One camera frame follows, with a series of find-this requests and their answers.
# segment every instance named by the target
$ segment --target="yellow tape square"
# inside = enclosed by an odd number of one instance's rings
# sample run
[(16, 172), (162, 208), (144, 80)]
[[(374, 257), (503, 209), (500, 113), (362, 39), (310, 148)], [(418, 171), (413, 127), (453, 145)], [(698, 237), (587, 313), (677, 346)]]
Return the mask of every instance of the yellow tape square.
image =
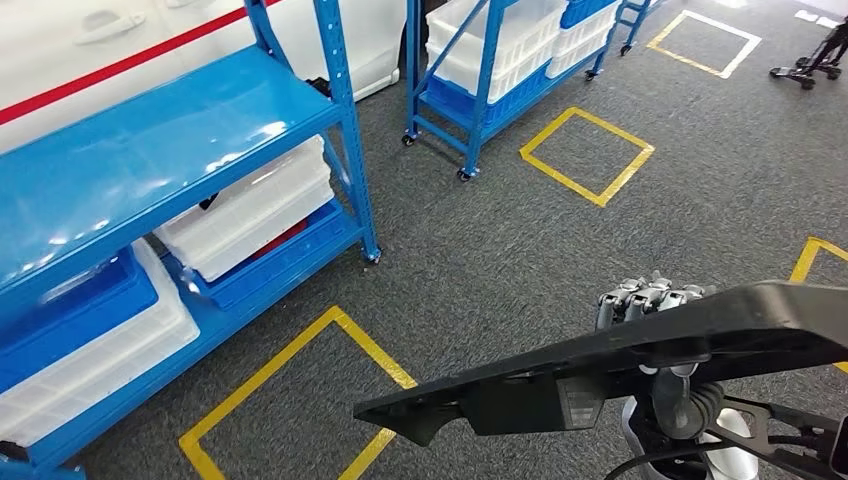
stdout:
[[(819, 253), (819, 250), (830, 252), (848, 262), (848, 252), (845, 250), (821, 238), (809, 237), (807, 238), (807, 243), (804, 244), (804, 249), (801, 250), (801, 255), (798, 256), (798, 261), (795, 262), (795, 268), (792, 269), (789, 281), (803, 282), (807, 279), (807, 275), (810, 274), (810, 269), (813, 267), (813, 261), (816, 259), (816, 254)], [(848, 373), (848, 362), (840, 362), (836, 366), (843, 372)]]
[[(712, 67), (708, 67), (704, 64), (698, 63), (695, 60), (692, 60), (691, 58), (686, 58), (683, 55), (679, 55), (677, 53), (670, 52), (670, 51), (666, 50), (665, 48), (660, 47), (659, 46), (660, 42), (662, 42), (665, 39), (665, 37), (667, 37), (668, 34), (670, 34), (671, 31), (674, 30), (675, 27), (680, 25), (683, 22), (683, 20), (687, 17), (691, 18), (693, 20), (697, 20), (697, 21), (702, 22), (702, 23), (706, 23), (707, 25), (713, 26), (713, 27), (718, 28), (720, 30), (724, 30), (725, 32), (729, 32), (729, 33), (732, 33), (736, 36), (742, 37), (742, 38), (746, 39), (747, 42), (742, 47), (742, 50), (740, 50), (739, 53), (737, 53), (736, 56), (733, 58), (733, 60), (731, 60), (730, 63), (728, 63), (727, 66), (725, 66), (724, 69), (721, 70), (721, 71), (718, 71), (718, 70), (716, 70), (715, 68), (712, 68)], [(653, 40), (648, 42), (646, 47), (648, 47), (652, 50), (656, 50), (660, 53), (664, 53), (664, 54), (668, 55), (669, 57), (671, 57), (675, 60), (679, 60), (679, 61), (681, 61), (681, 62), (683, 62), (687, 65), (691, 65), (691, 66), (693, 66), (693, 67), (695, 67), (699, 70), (703, 70), (703, 71), (705, 71), (707, 73), (711, 73), (711, 74), (713, 74), (717, 77), (727, 79), (727, 78), (730, 77), (730, 74), (733, 73), (734, 70), (736, 70), (736, 67), (738, 67), (739, 64), (742, 63), (742, 60), (745, 60), (745, 58), (748, 55), (750, 55), (750, 53), (754, 50), (754, 48), (757, 47), (757, 45), (760, 44), (761, 41), (762, 41), (762, 39), (760, 37), (756, 36), (756, 35), (752, 35), (748, 32), (743, 32), (742, 30), (739, 30), (738, 28), (733, 28), (730, 25), (725, 25), (724, 23), (721, 23), (717, 20), (713, 20), (712, 18), (709, 18), (709, 17), (705, 17), (703, 15), (697, 14), (695, 12), (690, 12), (689, 10), (683, 10), (683, 12), (680, 15), (678, 15), (674, 20), (672, 20), (671, 23), (669, 23), (664, 29), (662, 29), (662, 31), (656, 37), (653, 38)]]
[[(627, 140), (628, 142), (633, 143), (636, 146), (642, 148), (642, 151), (639, 152), (638, 155), (636, 155), (636, 158), (634, 158), (633, 161), (631, 161), (630, 164), (627, 165), (624, 170), (622, 170), (621, 173), (618, 174), (615, 180), (613, 180), (612, 183), (610, 183), (609, 186), (605, 188), (604, 191), (601, 193), (594, 193), (589, 191), (589, 189), (587, 189), (583, 185), (580, 185), (574, 180), (566, 177), (547, 163), (533, 156), (533, 150), (535, 150), (536, 147), (541, 145), (542, 142), (547, 140), (548, 137), (551, 136), (551, 134), (553, 134), (559, 127), (561, 127), (569, 118), (573, 117), (574, 115), (582, 117), (594, 123), (595, 125), (603, 128), (604, 130), (618, 135), (619, 137)], [(541, 132), (539, 132), (539, 134), (536, 135), (533, 140), (530, 140), (530, 143), (521, 147), (521, 150), (519, 150), (519, 152), (521, 153), (521, 158), (530, 163), (530, 165), (533, 165), (539, 170), (545, 172), (554, 180), (574, 190), (575, 192), (580, 194), (580, 196), (589, 200), (595, 205), (599, 207), (605, 207), (607, 205), (607, 202), (610, 201), (613, 195), (615, 195), (616, 193), (618, 193), (619, 190), (621, 190), (621, 187), (623, 187), (624, 184), (627, 183), (628, 180), (630, 180), (630, 177), (632, 177), (633, 174), (636, 173), (636, 170), (639, 170), (639, 168), (645, 163), (645, 161), (648, 160), (648, 157), (650, 157), (651, 154), (654, 153), (654, 147), (652, 145), (649, 145), (644, 140), (630, 133), (627, 133), (624, 130), (616, 127), (615, 125), (607, 122), (606, 120), (598, 118), (592, 115), (591, 113), (583, 111), (577, 107), (569, 107), (559, 117), (557, 117), (556, 120), (551, 122), (547, 127), (545, 127)]]
[[(368, 334), (362, 330), (359, 325), (347, 316), (341, 308), (337, 306), (331, 307), (318, 320), (300, 333), (291, 343), (286, 345), (280, 353), (276, 354), (268, 363), (256, 371), (250, 378), (247, 379), (240, 387), (230, 394), (217, 407), (212, 409), (202, 420), (197, 422), (189, 431), (180, 437), (179, 445), (183, 450), (186, 458), (189, 459), (194, 469), (200, 474), (204, 480), (223, 480), (224, 474), (215, 465), (215, 462), (200, 446), (200, 438), (209, 433), (215, 425), (221, 422), (227, 415), (232, 413), (236, 407), (247, 400), (253, 392), (255, 392), (263, 383), (268, 381), (271, 376), (283, 367), (297, 352), (299, 352), (307, 343), (312, 341), (319, 333), (327, 328), (331, 323), (335, 323), (347, 333), (357, 345), (362, 347), (365, 353), (371, 357), (392, 379), (403, 388), (412, 388), (417, 385), (415, 380), (406, 373), (400, 365), (398, 365), (379, 345), (377, 345)], [(395, 432), (383, 428), (376, 436), (365, 446), (353, 462), (339, 475), (340, 480), (355, 480), (365, 472), (365, 469), (371, 465), (371, 462), (377, 458), (377, 455), (386, 448), (392, 439), (395, 438)]]

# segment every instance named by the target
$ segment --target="caster wheel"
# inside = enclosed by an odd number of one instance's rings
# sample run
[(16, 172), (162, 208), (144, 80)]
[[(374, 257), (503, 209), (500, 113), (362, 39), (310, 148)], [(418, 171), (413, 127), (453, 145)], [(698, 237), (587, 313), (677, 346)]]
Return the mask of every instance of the caster wheel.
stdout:
[(365, 262), (367, 262), (368, 265), (377, 265), (377, 264), (380, 263), (381, 258), (383, 258), (383, 249), (380, 248), (379, 245), (377, 245), (377, 255), (375, 257), (371, 257), (370, 255), (366, 255), (365, 256)]

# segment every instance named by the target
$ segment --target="red stripe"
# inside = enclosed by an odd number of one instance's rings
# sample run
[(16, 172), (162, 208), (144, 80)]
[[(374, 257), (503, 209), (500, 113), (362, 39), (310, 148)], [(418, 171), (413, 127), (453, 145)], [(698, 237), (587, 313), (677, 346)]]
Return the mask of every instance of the red stripe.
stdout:
[[(280, 0), (267, 0), (267, 5), (273, 5)], [(22, 117), (30, 112), (38, 110), (41, 107), (50, 105), (51, 103), (61, 100), (69, 95), (79, 92), (85, 88), (102, 82), (107, 78), (125, 72), (133, 67), (137, 67), (144, 62), (152, 60), (160, 55), (175, 50), (189, 42), (208, 35), (216, 30), (226, 27), (227, 25), (241, 20), (247, 16), (247, 10), (244, 7), (233, 10), (214, 20), (210, 20), (200, 26), (181, 33), (176, 37), (169, 38), (162, 43), (154, 45), (148, 49), (142, 50), (135, 55), (131, 55), (123, 60), (115, 62), (111, 65), (96, 70), (82, 77), (71, 80), (68, 83), (59, 85), (58, 87), (39, 93), (34, 97), (30, 97), (20, 103), (6, 107), (0, 110), (0, 125), (10, 122), (18, 117)]]

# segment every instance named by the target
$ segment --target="car door handle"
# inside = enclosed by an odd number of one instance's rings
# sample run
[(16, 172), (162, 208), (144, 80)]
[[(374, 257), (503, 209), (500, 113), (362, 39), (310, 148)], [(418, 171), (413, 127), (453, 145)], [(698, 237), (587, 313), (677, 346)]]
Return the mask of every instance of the car door handle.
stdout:
[(99, 15), (103, 17), (108, 16), (110, 14), (115, 16), (114, 20), (78, 35), (76, 38), (74, 38), (74, 44), (90, 45), (92, 43), (99, 43), (105, 40), (109, 40), (124, 32), (128, 32), (133, 28), (138, 27), (147, 19), (147, 17), (142, 12), (136, 12), (125, 16), (117, 16), (114, 12), (103, 11), (97, 12), (92, 15)]

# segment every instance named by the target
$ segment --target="gray carpet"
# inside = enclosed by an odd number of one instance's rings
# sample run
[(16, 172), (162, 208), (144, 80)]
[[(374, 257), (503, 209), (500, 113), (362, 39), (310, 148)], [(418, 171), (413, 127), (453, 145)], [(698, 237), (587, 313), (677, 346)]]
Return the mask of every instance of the gray carpet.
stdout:
[[(334, 304), (422, 382), (589, 332), (597, 295), (623, 277), (659, 268), (675, 280), (729, 287), (787, 278), (809, 235), (848, 247), (839, 135), (848, 126), (848, 80), (822, 79), (802, 92), (766, 75), (824, 34), (792, 18), (799, 7), (667, 0), (627, 57), (610, 56), (591, 83), (568, 81), (487, 144), (482, 175), (469, 184), (453, 176), (459, 154), (439, 142), (401, 145), (402, 86), (362, 101), (380, 265), (351, 249), (306, 281), (87, 448), (90, 478), (198, 478), (179, 436)], [(727, 80), (645, 49), (683, 8), (763, 42)], [(664, 46), (711, 65), (733, 58), (735, 39), (689, 26)], [(572, 105), (656, 147), (605, 209), (518, 155)], [(631, 155), (579, 120), (539, 149), (597, 190)], [(848, 284), (848, 263), (823, 252), (810, 279)], [(353, 403), (399, 388), (331, 326), (201, 443), (229, 478), (335, 478), (377, 431), (350, 417)], [(848, 375), (825, 366), (730, 388), (838, 417)], [(620, 405), (608, 404), (588, 432), (478, 438), (457, 422), (427, 449), (395, 439), (364, 478), (601, 478), (629, 457)], [(761, 478), (791, 477), (765, 468)]]

